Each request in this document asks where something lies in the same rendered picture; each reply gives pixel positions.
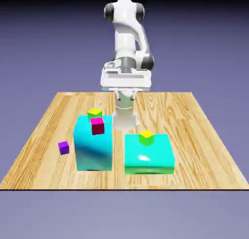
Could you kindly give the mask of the large tall cyan box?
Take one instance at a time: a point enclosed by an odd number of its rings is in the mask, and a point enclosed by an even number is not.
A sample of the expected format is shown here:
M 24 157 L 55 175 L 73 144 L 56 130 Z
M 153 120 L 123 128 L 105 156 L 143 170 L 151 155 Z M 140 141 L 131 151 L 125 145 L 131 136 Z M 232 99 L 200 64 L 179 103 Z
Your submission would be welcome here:
M 111 171 L 113 155 L 112 116 L 103 116 L 105 133 L 92 135 L 86 115 L 80 115 L 73 131 L 78 171 Z

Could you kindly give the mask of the small yellow cube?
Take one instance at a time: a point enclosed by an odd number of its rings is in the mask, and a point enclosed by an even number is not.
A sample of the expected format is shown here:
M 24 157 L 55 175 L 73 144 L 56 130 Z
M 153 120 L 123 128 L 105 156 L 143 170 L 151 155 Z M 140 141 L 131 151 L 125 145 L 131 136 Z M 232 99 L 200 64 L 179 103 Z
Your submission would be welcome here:
M 90 120 L 91 118 L 97 118 L 97 117 L 102 117 L 102 111 L 99 109 L 90 109 L 87 112 L 88 119 Z
M 144 146 L 149 146 L 154 142 L 154 134 L 149 130 L 139 133 L 139 142 Z

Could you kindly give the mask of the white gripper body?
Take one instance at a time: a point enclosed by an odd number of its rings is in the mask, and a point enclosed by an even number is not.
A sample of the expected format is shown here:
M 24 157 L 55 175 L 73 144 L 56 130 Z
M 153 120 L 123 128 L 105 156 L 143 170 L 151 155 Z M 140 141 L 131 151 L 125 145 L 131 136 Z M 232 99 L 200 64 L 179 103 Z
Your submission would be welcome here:
M 104 90 L 137 89 L 149 90 L 151 88 L 151 71 L 130 69 L 124 73 L 121 68 L 102 68 L 100 85 Z

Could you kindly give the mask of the small magenta cube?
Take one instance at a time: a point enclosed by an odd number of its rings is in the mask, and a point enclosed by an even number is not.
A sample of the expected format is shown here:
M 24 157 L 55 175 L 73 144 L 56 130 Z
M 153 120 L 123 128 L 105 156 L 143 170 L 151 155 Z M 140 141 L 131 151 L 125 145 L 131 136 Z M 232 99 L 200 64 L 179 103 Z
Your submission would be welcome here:
M 105 133 L 105 123 L 102 117 L 95 117 L 90 119 L 92 135 L 99 135 Z

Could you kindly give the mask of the small purple cube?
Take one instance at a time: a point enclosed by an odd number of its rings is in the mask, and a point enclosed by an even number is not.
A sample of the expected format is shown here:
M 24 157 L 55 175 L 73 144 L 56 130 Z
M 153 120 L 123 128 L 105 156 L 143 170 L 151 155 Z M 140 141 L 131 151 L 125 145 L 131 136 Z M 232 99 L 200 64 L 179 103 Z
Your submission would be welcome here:
M 70 152 L 69 144 L 67 141 L 59 142 L 58 148 L 59 148 L 60 155 L 69 154 L 69 152 Z

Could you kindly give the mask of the large flat turquoise box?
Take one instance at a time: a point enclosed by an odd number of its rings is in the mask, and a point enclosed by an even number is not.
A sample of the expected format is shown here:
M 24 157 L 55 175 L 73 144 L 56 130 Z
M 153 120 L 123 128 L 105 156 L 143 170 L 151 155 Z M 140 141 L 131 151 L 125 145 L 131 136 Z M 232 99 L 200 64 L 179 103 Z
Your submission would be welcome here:
M 175 157 L 167 134 L 155 134 L 148 146 L 139 141 L 139 134 L 124 137 L 125 174 L 172 174 Z

